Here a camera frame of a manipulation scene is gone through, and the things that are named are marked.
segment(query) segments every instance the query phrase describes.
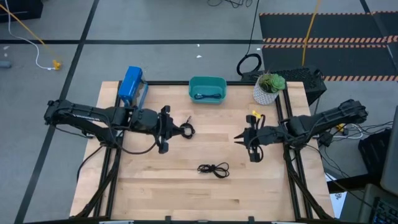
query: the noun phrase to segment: black keyboard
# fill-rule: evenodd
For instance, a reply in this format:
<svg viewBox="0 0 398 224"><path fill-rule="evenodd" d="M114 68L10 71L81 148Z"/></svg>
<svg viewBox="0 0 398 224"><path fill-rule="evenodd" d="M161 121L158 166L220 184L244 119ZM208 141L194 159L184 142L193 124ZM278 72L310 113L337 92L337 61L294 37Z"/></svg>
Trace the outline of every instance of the black keyboard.
<svg viewBox="0 0 398 224"><path fill-rule="evenodd" d="M381 200L379 197L375 198L374 207L376 211L373 211L370 223L398 224L397 207Z"/></svg>

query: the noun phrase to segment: succulent plant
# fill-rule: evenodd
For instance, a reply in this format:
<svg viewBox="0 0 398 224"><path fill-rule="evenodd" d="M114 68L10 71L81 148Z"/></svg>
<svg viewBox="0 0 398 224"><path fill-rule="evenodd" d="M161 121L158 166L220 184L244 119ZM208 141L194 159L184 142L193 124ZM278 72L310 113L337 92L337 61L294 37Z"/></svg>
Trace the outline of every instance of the succulent plant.
<svg viewBox="0 0 398 224"><path fill-rule="evenodd" d="M278 74L263 74L259 78L259 85L267 93L276 93L285 89L285 79Z"/></svg>

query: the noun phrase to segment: gray floor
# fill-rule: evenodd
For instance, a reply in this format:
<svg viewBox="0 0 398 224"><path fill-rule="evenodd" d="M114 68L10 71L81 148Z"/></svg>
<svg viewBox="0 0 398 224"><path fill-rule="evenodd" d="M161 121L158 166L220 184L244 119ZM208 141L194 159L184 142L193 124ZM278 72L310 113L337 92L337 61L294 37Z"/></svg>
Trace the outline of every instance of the gray floor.
<svg viewBox="0 0 398 224"><path fill-rule="evenodd" d="M78 40L93 0L46 0L41 19L25 23L41 38ZM398 10L395 0L367 0L372 11ZM316 0L261 0L259 12L312 12ZM210 7L206 0L100 0L88 39L248 39L253 6L233 9L223 3ZM363 12L359 0L323 0L320 12ZM13 33L29 37L15 22ZM254 38L261 38L257 23ZM0 39L13 39L0 24ZM258 52L253 45L251 52ZM42 65L52 57L40 47ZM31 45L0 45L0 60L13 67L0 70L0 217L12 223L40 152L47 127L43 113L48 100L59 97L76 45L51 45L61 55L61 71L35 66ZM247 45L85 45L67 99L95 105L104 80L120 80L130 65L143 68L148 80L189 80L195 75L217 75L239 80L235 66ZM244 67L253 67L247 62ZM397 104L396 82L329 82L318 111L342 101L360 100L369 111L366 124L390 121ZM67 218L75 192L75 176L86 141L56 132L29 206L25 222ZM328 153L349 175L366 169L356 146L358 140L336 142Z"/></svg>

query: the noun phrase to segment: wooden tabletop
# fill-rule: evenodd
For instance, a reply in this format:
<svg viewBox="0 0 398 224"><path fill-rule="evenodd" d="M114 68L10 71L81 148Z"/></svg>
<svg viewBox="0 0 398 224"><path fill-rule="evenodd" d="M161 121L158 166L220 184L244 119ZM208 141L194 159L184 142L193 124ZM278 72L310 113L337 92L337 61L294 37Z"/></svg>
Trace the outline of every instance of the wooden tabletop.
<svg viewBox="0 0 398 224"><path fill-rule="evenodd" d="M103 82L97 107L114 105L117 82ZM294 115L310 114L302 83L288 83ZM252 110L266 116L266 125L277 125L275 103L257 104L252 97L253 86L228 86L227 97L221 105L193 104L188 86L149 87L145 108L160 111L171 106L170 115L179 126L192 116L196 130L192 139L175 136L169 140L169 152L159 154L157 149L133 156L122 152L112 219L164 220L238 220L293 221L292 200L289 190L282 144L263 147L260 163L249 161L244 146L235 144L234 137L248 126L246 115ZM284 117L285 103L282 100ZM123 146L130 151L143 151L153 144L153 136L126 133ZM309 145L317 148L316 141ZM88 141L85 157L99 143ZM102 150L81 170L70 215L80 212L98 188L103 165ZM302 160L309 191L324 210L333 216L322 160L309 147L302 149ZM200 164L227 162L230 176L217 179L213 174L199 174ZM305 217L302 194L297 188L300 212ZM101 214L104 214L103 200Z"/></svg>

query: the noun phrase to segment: white cable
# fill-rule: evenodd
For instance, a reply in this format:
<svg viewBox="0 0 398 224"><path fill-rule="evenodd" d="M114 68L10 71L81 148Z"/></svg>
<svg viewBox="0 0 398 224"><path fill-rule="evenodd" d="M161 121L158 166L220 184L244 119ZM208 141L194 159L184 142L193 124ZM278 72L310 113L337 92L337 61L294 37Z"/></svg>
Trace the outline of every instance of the white cable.
<svg viewBox="0 0 398 224"><path fill-rule="evenodd" d="M7 2L7 0L4 0L4 2L6 3L7 10L10 12L10 9L8 8L8 2ZM24 41L26 41L26 42L28 42L28 43L30 43L30 44L32 44L33 46L36 47L36 50L37 50L36 65L37 65L37 66L39 66L40 68L43 68L43 69L47 69L47 70L55 70L54 67L49 68L49 67L43 67L43 66L39 65L39 63L38 63L37 61L38 61L38 59L39 59L40 51L39 51L39 47L38 47L36 44L34 44L33 42L31 42L31 41L29 41L29 40L27 40L27 39L25 39L25 38L17 37L16 35L12 34L12 32L11 32L11 15L10 15L10 14L8 14L8 32L9 32L13 37L18 38L18 39L21 39L21 40L24 40Z"/></svg>
<svg viewBox="0 0 398 224"><path fill-rule="evenodd" d="M358 137L334 136L334 138L347 138L347 139L360 139L360 138L362 138L362 137L363 137L363 130L362 130L358 125L356 125L356 124L350 124L350 125L352 125L352 126L355 127L356 129L358 129L358 131L359 131L359 133L361 133L361 135L358 136Z"/></svg>

